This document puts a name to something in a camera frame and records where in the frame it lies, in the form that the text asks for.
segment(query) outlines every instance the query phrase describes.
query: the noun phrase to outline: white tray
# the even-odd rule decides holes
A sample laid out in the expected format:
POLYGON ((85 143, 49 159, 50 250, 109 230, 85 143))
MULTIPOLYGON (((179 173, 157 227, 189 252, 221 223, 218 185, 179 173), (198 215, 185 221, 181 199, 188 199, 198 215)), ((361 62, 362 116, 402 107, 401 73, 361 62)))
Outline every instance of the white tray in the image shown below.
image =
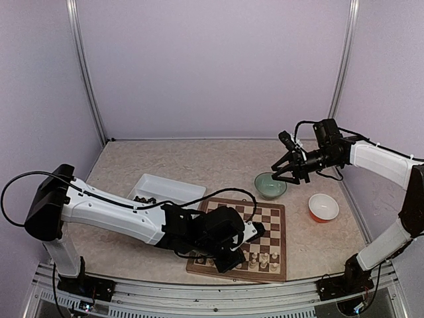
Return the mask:
MULTIPOLYGON (((183 204, 203 197, 205 192, 206 187, 201 187, 200 185, 143 174, 127 199, 133 200, 136 196, 145 197, 146 199, 154 197, 157 202, 170 200, 177 204, 183 204)), ((197 209, 200 203, 189 205, 187 208, 197 209)))

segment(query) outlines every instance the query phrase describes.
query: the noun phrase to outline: white backdrop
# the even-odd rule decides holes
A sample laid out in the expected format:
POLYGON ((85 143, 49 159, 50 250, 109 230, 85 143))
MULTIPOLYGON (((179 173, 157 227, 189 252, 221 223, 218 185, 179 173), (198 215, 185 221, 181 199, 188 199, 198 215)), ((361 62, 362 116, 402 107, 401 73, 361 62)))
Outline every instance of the white backdrop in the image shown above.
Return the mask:
POLYGON ((78 1, 109 137, 274 138, 326 117, 349 3, 78 1))

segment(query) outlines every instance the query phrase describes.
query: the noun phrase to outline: bowl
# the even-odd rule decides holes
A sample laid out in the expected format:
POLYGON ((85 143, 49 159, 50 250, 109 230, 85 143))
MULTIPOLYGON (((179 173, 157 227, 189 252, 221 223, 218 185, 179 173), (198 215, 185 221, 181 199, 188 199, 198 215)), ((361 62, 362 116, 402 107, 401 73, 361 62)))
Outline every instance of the bowl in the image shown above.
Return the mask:
POLYGON ((256 190, 265 200, 275 200, 287 190, 287 183, 272 179, 272 173, 264 172, 254 180, 256 190))
POLYGON ((339 205, 329 195, 317 193, 309 198, 309 214, 318 223, 327 223, 339 215, 339 205))

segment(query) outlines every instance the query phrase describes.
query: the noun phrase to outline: beige countertop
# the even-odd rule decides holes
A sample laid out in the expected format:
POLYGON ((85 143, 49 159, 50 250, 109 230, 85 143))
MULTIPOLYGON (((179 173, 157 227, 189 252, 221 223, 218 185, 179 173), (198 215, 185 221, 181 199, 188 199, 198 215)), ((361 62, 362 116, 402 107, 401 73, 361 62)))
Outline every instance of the beige countertop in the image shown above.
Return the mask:
MULTIPOLYGON (((304 142, 307 150, 314 142, 304 142)), ((188 182, 207 188, 241 187, 256 195, 253 180, 285 153, 277 140, 164 140, 109 142, 88 178, 88 184, 126 197, 143 174, 188 182)), ((220 197, 244 199, 241 193, 220 197)), ((288 185, 272 203, 286 206, 288 280, 342 272, 347 258, 364 247, 364 240, 339 184, 311 174, 311 183, 288 185), (330 223, 311 219, 307 202, 326 193, 339 204, 330 223)), ((179 284, 234 284, 232 280, 186 272, 186 260, 170 250, 88 225, 70 224, 77 251, 88 272, 119 278, 179 284)))

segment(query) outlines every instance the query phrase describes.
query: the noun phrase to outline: robotic arm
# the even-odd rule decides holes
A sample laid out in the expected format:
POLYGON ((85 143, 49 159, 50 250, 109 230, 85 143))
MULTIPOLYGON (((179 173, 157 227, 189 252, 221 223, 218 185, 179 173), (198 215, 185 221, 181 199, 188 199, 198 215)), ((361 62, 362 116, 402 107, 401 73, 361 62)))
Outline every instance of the robotic arm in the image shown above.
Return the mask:
POLYGON ((110 280, 85 275, 66 223, 122 233, 178 256, 196 251, 212 258, 222 273, 245 261, 242 243, 265 233, 262 223, 245 222, 230 207, 205 213, 171 201, 147 205, 95 189, 73 172, 74 167, 62 164, 40 184, 25 221, 26 231, 43 242, 57 265, 60 290, 89 298, 96 290, 95 298, 110 301, 114 287, 110 280))
POLYGON ((309 182, 309 173, 331 166, 345 165, 367 169, 379 174, 406 190, 399 218, 370 245, 349 258, 343 276, 317 282, 321 300, 333 299, 373 288, 371 270, 384 260, 396 257, 424 231, 424 165, 399 152, 370 142, 361 134, 344 137, 334 119, 313 125, 319 149, 306 152, 288 132, 279 139, 288 152, 273 166, 275 180, 300 184, 309 182))

